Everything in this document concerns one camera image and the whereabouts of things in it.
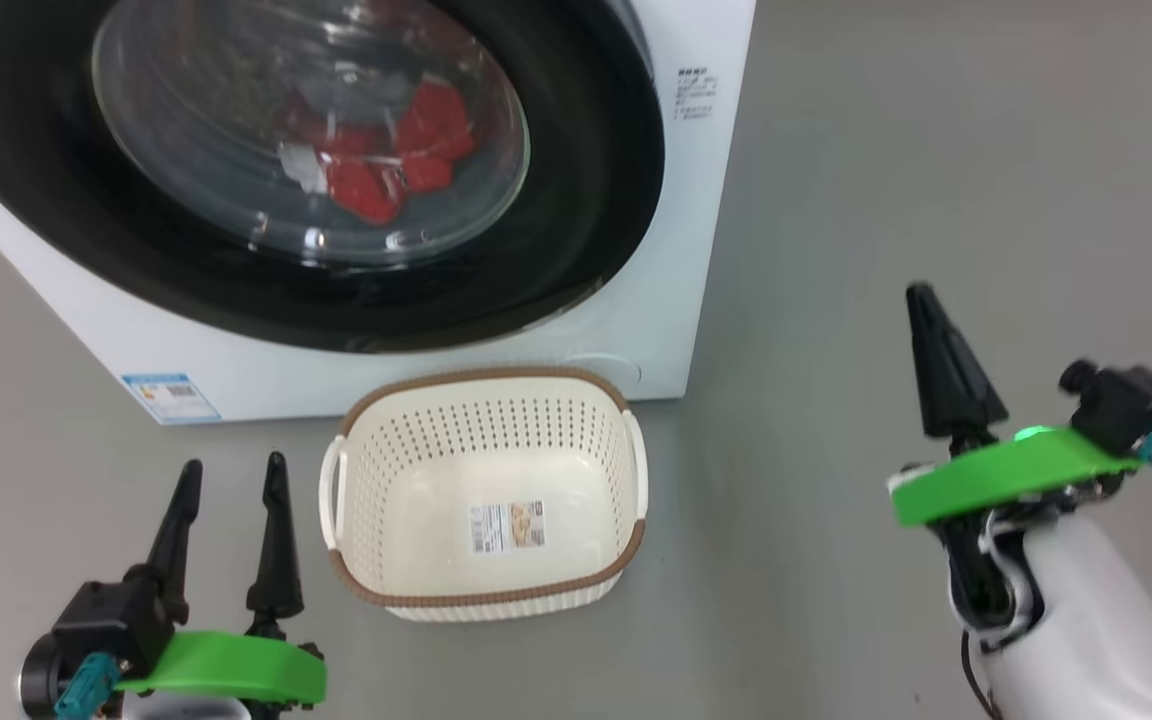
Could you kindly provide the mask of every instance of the front-loading washing machine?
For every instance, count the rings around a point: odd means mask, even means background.
[[[755,0],[0,0],[0,251],[160,423],[684,395]]]

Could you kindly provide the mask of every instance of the brown basket rim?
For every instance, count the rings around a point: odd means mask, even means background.
[[[613,386],[613,384],[608,382],[605,378],[588,372],[588,370],[547,366],[462,370],[462,372],[456,373],[442,373],[438,376],[415,378],[411,379],[411,381],[393,382],[388,384],[388,386],[376,389],[374,392],[367,393],[365,397],[356,402],[356,404],[349,409],[348,414],[346,414],[344,418],[340,422],[339,434],[349,437],[349,432],[353,430],[353,424],[355,424],[356,420],[371,406],[379,402],[381,397],[396,395],[396,393],[410,389],[442,386],[442,384],[490,381],[490,379],[506,378],[577,379],[577,381],[585,381],[598,386],[599,389],[602,389],[602,392],[607,393],[607,395],[616,402],[617,409],[622,412],[630,409],[630,404],[628,404],[626,396],[621,395],[621,391],[617,389],[616,386]],[[634,530],[630,533],[630,541],[626,543],[626,550],[622,550],[620,555],[616,555],[616,560],[613,560],[607,568],[602,568],[598,573],[585,575],[585,577],[582,578],[563,579],[563,582],[559,583],[535,585],[535,588],[522,588],[516,589],[516,591],[492,593],[442,596],[385,594],[376,592],[373,589],[366,588],[366,585],[355,579],[353,574],[349,573],[344,556],[339,550],[329,552],[329,561],[332,562],[332,569],[335,570],[338,578],[340,578],[340,583],[344,584],[344,588],[348,588],[349,592],[353,592],[357,597],[362,598],[362,600],[372,602],[372,605],[381,605],[384,607],[463,607],[468,605],[498,605],[499,602],[535,600],[535,598],[539,597],[579,591],[579,589],[593,588],[594,585],[602,584],[604,582],[607,582],[607,579],[616,577],[619,573],[624,570],[626,567],[630,564],[630,561],[634,560],[635,553],[639,551],[639,546],[643,544],[643,535],[645,532],[646,521],[636,520],[634,523]]]

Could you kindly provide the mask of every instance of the floor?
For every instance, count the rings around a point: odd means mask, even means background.
[[[0,258],[0,717],[83,579],[141,560],[204,461],[191,628],[241,630],[265,456],[294,477],[321,720],[963,719],[943,560],[882,478],[924,441],[901,291],[940,288],[1011,409],[1083,355],[1152,365],[1152,3],[763,0],[681,402],[636,407],[647,535],[604,601],[414,626],[329,570],[329,420],[160,429]],[[1152,592],[1152,473],[1093,515]]]

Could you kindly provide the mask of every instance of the black cable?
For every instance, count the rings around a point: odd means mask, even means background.
[[[972,685],[972,694],[977,696],[977,702],[980,703],[980,708],[984,710],[990,720],[1002,720],[1001,712],[998,712],[998,706],[993,703],[984,691],[980,689],[980,683],[975,679],[975,670],[972,670],[972,653],[970,653],[970,639],[968,637],[967,630],[963,630],[963,642],[958,644],[958,652],[963,655],[963,674],[967,675],[968,684]]]

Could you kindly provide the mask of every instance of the green plastic part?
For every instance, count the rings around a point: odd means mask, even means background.
[[[238,700],[317,705],[328,696],[328,666],[293,644],[229,632],[177,632],[147,679],[119,691],[166,691]]]
[[[901,525],[919,526],[1016,498],[1140,468],[1115,457],[1074,429],[1036,429],[1020,439],[982,447],[892,491]]]

